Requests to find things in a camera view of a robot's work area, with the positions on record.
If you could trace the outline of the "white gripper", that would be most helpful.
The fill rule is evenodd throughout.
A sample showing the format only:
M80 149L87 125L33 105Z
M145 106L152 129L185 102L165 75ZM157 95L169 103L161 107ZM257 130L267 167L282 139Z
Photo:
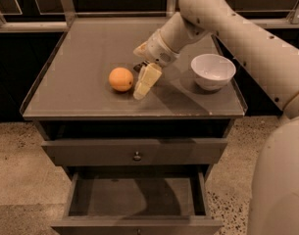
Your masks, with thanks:
M133 50L133 54L151 62L141 66L134 87L133 97L136 100L141 100L161 77L162 68L173 63L179 57L179 53L167 46L161 36L161 31L157 29L146 42Z

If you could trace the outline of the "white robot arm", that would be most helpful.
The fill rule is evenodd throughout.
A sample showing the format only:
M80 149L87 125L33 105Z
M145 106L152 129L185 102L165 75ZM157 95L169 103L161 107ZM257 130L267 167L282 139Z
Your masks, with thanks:
M287 117L257 159L247 234L299 235L299 49L244 19L225 0L178 5L134 54L163 68L206 31L219 38Z

